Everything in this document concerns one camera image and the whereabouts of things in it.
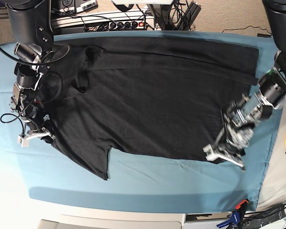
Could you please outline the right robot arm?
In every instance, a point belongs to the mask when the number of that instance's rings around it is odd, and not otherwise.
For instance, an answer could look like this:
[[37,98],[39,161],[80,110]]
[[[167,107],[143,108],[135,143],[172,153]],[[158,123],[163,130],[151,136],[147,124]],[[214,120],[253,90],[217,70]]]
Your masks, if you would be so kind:
[[50,116],[43,109],[59,96],[63,82],[50,67],[66,56],[56,58],[59,49],[53,50],[51,1],[6,0],[4,5],[17,41],[14,55],[3,54],[16,61],[10,107],[22,126],[18,143],[28,147],[30,140],[40,138],[51,144],[55,135],[49,125]]

